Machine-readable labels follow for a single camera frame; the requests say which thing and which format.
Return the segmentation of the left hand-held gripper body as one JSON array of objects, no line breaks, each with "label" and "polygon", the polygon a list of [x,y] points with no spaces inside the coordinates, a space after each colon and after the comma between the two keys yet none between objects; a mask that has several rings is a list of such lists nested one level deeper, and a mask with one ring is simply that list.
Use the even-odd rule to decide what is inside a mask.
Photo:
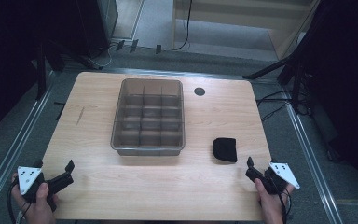
[{"label": "left hand-held gripper body", "polygon": [[36,202],[36,193],[42,183],[48,184],[49,194],[47,200],[52,211],[55,211],[57,208],[53,195],[74,182],[72,174],[68,175],[65,171],[50,180],[46,180],[42,169],[34,167],[20,166],[18,168],[18,175],[20,194],[28,203]]}]

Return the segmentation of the light wooden shelf unit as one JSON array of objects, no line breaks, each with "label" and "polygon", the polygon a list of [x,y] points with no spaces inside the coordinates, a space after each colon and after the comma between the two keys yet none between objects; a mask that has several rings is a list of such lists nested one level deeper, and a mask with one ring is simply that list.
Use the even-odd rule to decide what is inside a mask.
[{"label": "light wooden shelf unit", "polygon": [[190,19],[268,29],[279,59],[288,56],[301,32],[308,29],[321,0],[173,0],[172,45],[175,20]]}]

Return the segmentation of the black cabinet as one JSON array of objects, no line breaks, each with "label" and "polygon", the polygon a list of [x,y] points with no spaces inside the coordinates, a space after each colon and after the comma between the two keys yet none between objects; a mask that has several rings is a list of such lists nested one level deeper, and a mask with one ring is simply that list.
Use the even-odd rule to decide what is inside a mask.
[{"label": "black cabinet", "polygon": [[88,56],[108,49],[115,31],[118,11],[116,0],[76,0]]}]

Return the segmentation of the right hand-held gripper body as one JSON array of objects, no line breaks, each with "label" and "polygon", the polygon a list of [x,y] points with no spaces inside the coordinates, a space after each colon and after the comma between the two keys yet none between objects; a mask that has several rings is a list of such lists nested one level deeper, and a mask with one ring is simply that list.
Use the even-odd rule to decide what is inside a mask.
[{"label": "right hand-held gripper body", "polygon": [[261,180],[268,194],[280,194],[288,185],[292,185],[295,189],[299,189],[295,175],[287,163],[270,163],[269,168],[261,173],[257,169],[247,169],[245,175],[255,181],[257,178]]}]

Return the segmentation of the dark curtain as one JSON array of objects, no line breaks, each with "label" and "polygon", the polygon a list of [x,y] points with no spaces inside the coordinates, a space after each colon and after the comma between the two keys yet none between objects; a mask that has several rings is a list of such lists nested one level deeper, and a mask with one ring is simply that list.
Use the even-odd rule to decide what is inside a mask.
[{"label": "dark curtain", "polygon": [[308,87],[337,132],[328,145],[358,170],[358,0],[321,0],[302,44]]},{"label": "dark curtain", "polygon": [[63,69],[62,44],[54,27],[71,0],[0,0],[0,122],[35,83],[41,67],[33,60],[47,59]]}]

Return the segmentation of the metal floor rail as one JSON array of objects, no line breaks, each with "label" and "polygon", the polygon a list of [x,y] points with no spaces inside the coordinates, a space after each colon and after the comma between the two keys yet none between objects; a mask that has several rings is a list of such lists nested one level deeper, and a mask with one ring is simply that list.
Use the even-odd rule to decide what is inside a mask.
[{"label": "metal floor rail", "polygon": [[310,169],[310,174],[313,178],[313,182],[318,191],[327,218],[330,224],[343,224],[336,200],[326,182],[323,171],[313,152],[313,147],[306,134],[302,121],[300,120],[299,115],[295,113],[295,110],[290,105],[287,108],[287,112],[295,129],[297,139],[305,156],[307,165]]},{"label": "metal floor rail", "polygon": [[16,164],[24,152],[34,127],[42,112],[60,73],[50,71],[47,74],[47,89],[39,100],[35,99],[37,87],[32,87],[19,100],[0,122],[0,194],[10,182]]}]

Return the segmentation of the black tripod stand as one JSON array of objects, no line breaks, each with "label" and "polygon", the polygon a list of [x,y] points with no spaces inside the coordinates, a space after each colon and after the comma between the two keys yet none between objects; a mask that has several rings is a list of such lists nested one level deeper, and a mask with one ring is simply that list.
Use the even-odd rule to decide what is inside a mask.
[{"label": "black tripod stand", "polygon": [[301,114],[300,111],[300,86],[301,86],[301,79],[305,75],[305,70],[302,62],[296,56],[288,56],[279,60],[272,65],[269,65],[251,75],[244,75],[244,79],[257,79],[262,77],[274,70],[277,70],[282,67],[282,71],[277,77],[278,83],[280,85],[286,85],[289,83],[291,79],[294,80],[293,88],[291,92],[291,99],[289,100],[292,108],[297,114]]}]

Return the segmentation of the person's left hand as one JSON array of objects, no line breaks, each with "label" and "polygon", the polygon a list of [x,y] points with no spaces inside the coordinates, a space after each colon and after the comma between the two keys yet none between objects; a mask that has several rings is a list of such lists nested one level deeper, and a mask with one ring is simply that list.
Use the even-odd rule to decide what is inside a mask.
[{"label": "person's left hand", "polygon": [[20,194],[20,188],[15,185],[11,196],[21,209],[27,224],[56,224],[56,218],[48,204],[49,187],[42,183],[36,193],[36,202],[28,203]]}]

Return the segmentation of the black cloth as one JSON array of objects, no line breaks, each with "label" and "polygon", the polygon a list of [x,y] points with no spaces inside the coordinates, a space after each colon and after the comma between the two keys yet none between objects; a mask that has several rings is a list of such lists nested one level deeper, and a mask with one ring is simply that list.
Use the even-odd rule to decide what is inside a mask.
[{"label": "black cloth", "polygon": [[220,161],[237,162],[236,139],[228,137],[214,139],[213,155]]}]

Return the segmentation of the grey divided storage box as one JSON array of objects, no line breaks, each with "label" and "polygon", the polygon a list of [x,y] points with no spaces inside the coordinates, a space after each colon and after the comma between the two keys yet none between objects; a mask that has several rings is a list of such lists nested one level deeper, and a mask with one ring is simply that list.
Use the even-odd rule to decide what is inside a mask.
[{"label": "grey divided storage box", "polygon": [[124,79],[117,101],[112,149],[121,156],[177,156],[185,144],[182,82]]}]

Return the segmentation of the person's right hand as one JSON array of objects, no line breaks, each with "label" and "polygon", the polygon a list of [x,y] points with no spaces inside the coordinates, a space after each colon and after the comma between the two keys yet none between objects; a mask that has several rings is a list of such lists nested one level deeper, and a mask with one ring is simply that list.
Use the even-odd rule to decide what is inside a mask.
[{"label": "person's right hand", "polygon": [[262,218],[265,224],[283,224],[282,203],[287,204],[288,196],[268,194],[260,179],[255,180],[255,187],[258,193],[257,200],[261,206]]}]

